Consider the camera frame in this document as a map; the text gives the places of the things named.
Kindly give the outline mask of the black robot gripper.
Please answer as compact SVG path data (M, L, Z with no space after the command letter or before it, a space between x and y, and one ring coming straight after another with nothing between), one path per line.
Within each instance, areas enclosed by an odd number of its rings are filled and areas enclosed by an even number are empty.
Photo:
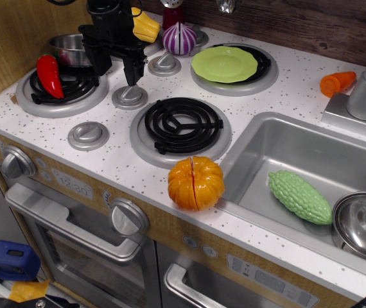
M133 34L134 20L129 1L87 1L92 24L79 26L83 46L94 71L103 76L112 67L112 57L123 61L128 86L144 76L144 43Z

